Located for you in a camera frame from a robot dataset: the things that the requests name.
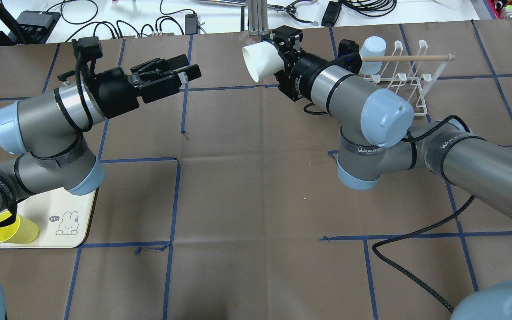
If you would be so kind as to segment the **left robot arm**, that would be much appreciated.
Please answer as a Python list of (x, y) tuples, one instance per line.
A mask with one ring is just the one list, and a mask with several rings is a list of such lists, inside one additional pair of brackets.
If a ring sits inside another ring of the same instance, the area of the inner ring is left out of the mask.
[(59, 75), (61, 87), (0, 108), (0, 147), (16, 156), (0, 162), (0, 228), (18, 219), (18, 203), (63, 188), (87, 195), (105, 178), (84, 134), (93, 126), (179, 93), (201, 77), (187, 55), (155, 58), (124, 73), (96, 73), (102, 57), (97, 37), (72, 41), (73, 70)]

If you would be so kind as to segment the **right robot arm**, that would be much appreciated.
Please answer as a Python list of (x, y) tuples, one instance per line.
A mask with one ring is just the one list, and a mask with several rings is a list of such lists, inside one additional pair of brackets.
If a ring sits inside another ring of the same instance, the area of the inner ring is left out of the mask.
[(273, 76), (289, 99), (306, 99), (340, 122), (336, 164), (345, 186), (368, 190), (382, 174), (424, 167), (470, 195), (443, 220), (373, 244), (374, 255), (431, 294), (453, 320), (512, 320), (512, 280), (478, 290), (453, 306), (379, 250), (456, 219), (475, 199), (512, 219), (512, 152), (475, 135), (457, 115), (415, 125), (407, 100), (365, 77), (364, 67), (383, 59), (383, 39), (373, 37), (363, 45), (344, 39), (331, 61), (306, 52), (302, 40), (301, 30), (278, 27), (242, 49), (244, 63), (254, 81)]

